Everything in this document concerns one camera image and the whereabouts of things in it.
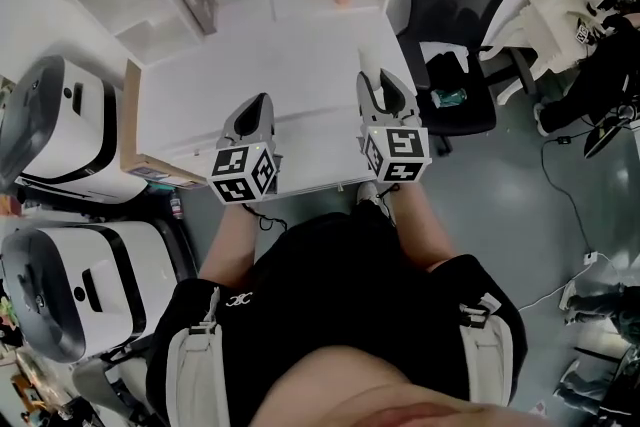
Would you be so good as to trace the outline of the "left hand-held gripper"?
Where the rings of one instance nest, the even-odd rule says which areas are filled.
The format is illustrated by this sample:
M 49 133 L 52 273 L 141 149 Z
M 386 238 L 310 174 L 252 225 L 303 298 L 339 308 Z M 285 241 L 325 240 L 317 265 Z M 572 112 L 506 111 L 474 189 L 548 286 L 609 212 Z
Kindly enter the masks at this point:
M 256 203 L 277 194 L 282 156 L 275 153 L 274 134 L 267 93 L 249 98 L 227 118 L 207 178 L 222 204 Z

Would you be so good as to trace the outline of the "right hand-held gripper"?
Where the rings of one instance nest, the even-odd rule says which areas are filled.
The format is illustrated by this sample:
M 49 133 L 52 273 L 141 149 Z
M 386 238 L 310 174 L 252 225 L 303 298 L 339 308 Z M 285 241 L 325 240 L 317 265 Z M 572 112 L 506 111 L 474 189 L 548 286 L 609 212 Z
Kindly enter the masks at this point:
M 384 107 L 380 110 L 363 71 L 356 80 L 360 152 L 380 184 L 417 182 L 431 164 L 428 130 L 422 126 L 416 95 L 396 75 L 380 70 Z

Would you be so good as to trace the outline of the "person's right forearm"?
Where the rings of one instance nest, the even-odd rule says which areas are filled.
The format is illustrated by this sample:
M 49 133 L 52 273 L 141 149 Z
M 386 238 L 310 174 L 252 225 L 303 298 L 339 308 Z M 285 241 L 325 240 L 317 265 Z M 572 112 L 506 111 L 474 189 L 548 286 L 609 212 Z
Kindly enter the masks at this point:
M 400 246 L 413 264 L 432 272 L 456 256 L 419 183 L 401 184 L 391 193 L 391 203 Z

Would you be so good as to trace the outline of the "person's left forearm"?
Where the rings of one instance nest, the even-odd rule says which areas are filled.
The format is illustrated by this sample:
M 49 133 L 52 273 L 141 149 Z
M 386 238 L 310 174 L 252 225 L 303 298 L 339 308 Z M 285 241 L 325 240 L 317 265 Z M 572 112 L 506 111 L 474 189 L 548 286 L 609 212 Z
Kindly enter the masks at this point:
M 243 206 L 226 206 L 198 277 L 228 288 L 241 288 L 254 265 L 257 234 L 256 216 Z

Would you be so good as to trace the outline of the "white desk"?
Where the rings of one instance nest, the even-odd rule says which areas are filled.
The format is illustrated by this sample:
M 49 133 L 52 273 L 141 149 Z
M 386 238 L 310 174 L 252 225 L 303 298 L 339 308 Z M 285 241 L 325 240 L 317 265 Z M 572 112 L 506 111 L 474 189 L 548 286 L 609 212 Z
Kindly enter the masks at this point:
M 378 8 L 244 24 L 141 72 L 137 149 L 176 165 L 203 152 L 250 97 L 270 95 L 293 120 L 355 107 L 361 54 L 414 85 L 388 17 Z

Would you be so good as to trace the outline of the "green bottle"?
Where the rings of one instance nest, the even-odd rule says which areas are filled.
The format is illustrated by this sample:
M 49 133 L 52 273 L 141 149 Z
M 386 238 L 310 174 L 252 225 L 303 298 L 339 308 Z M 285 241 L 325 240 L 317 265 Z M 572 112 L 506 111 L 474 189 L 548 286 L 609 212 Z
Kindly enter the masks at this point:
M 437 109 L 457 107 L 467 100 L 467 93 L 464 88 L 456 90 L 432 89 L 430 96 Z

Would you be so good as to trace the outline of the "white cloth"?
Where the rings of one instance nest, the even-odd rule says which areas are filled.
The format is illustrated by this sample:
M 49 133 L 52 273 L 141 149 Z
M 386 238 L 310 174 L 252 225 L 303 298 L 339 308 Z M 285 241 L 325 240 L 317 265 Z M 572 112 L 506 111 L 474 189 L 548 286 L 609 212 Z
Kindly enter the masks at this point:
M 424 62 L 428 63 L 438 55 L 453 53 L 463 69 L 468 68 L 468 49 L 461 45 L 444 43 L 444 42 L 420 42 L 419 47 L 424 58 Z

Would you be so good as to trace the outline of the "person's white shoe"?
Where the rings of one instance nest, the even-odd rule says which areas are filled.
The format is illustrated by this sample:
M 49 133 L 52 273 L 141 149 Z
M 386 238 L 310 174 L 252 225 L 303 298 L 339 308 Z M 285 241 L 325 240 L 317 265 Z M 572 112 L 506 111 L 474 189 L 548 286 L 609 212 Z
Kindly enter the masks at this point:
M 395 224 L 394 214 L 391 207 L 387 204 L 386 198 L 392 192 L 396 192 L 399 186 L 397 184 L 380 189 L 374 181 L 363 182 L 359 185 L 356 196 L 356 204 L 371 204 L 376 206 L 392 225 Z

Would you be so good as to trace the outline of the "brown cardboard box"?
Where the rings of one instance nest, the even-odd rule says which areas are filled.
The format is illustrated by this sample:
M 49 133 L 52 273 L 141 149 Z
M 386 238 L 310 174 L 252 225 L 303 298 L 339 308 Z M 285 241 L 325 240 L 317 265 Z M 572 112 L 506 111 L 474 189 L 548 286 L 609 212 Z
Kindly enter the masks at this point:
M 138 104 L 141 69 L 132 61 L 126 64 L 120 114 L 120 168 L 149 183 L 191 190 L 206 186 L 206 180 L 137 148 Z

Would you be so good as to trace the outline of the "white and black appliance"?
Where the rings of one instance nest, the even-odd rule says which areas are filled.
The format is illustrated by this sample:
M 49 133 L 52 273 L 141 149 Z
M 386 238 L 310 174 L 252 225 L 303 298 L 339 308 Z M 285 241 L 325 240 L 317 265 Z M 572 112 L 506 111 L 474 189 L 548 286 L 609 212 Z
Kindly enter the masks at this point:
M 195 274 L 184 234 L 162 220 L 28 227 L 0 248 L 26 343 L 58 363 L 151 335 L 176 284 Z
M 59 55 L 35 62 L 0 120 L 0 191 L 14 185 L 122 204 L 146 188 L 120 168 L 119 89 Z

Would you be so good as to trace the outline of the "white vanity dresser with mirror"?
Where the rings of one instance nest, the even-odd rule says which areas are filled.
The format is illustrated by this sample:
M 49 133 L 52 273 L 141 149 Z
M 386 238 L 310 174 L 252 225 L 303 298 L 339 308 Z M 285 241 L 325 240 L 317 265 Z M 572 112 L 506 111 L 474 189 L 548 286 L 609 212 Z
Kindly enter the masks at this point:
M 605 19 L 614 14 L 605 9 L 605 0 L 526 0 L 519 13 L 506 22 L 491 41 L 490 48 L 479 54 L 489 60 L 522 37 L 536 53 L 533 64 L 527 64 L 521 77 L 497 96 L 505 105 L 512 95 L 526 89 L 526 81 L 538 80 L 546 72 L 558 74 L 587 57 L 590 33 L 604 30 Z

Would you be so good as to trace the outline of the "person's black shirt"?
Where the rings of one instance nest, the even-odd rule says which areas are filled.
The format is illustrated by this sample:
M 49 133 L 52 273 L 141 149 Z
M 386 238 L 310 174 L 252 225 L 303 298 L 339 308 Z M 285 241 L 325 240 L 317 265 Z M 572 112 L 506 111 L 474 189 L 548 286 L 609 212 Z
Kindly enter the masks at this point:
M 213 294 L 220 297 L 214 307 Z M 148 354 L 147 397 L 165 413 L 170 341 L 212 309 L 222 328 L 232 427 L 248 427 L 278 378 L 330 346 L 364 351 L 416 385 L 467 399 L 460 320 L 462 308 L 484 295 L 499 302 L 521 368 L 528 349 L 522 318 L 474 256 L 427 271 L 409 262 L 377 207 L 323 215 L 282 234 L 239 288 L 204 279 L 176 286 Z

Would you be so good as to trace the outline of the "black and green device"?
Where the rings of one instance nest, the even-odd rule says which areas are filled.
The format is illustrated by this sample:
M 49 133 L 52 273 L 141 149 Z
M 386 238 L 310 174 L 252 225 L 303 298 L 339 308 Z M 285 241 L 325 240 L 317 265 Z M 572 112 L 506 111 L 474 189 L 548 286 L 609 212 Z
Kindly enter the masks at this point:
M 624 128 L 617 118 L 607 118 L 593 128 L 587 135 L 584 145 L 584 158 L 590 159 L 602 151 Z

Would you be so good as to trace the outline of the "person's chin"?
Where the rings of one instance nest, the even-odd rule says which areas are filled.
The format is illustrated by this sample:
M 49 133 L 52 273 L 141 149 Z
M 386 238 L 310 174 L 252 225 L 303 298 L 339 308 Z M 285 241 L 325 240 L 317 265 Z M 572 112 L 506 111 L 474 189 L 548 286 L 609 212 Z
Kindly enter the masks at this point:
M 554 427 L 510 408 L 420 387 L 388 362 L 334 346 L 302 358 L 269 390 L 249 427 Z

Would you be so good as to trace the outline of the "grey chair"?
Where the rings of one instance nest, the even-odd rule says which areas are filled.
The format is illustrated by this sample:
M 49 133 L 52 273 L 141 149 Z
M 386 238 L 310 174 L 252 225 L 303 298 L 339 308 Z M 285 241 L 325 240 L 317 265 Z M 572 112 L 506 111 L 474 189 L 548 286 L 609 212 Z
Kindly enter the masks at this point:
M 117 366 L 101 358 L 77 364 L 71 373 L 74 387 L 88 402 L 119 415 L 125 421 L 144 425 L 149 412 L 124 383 Z

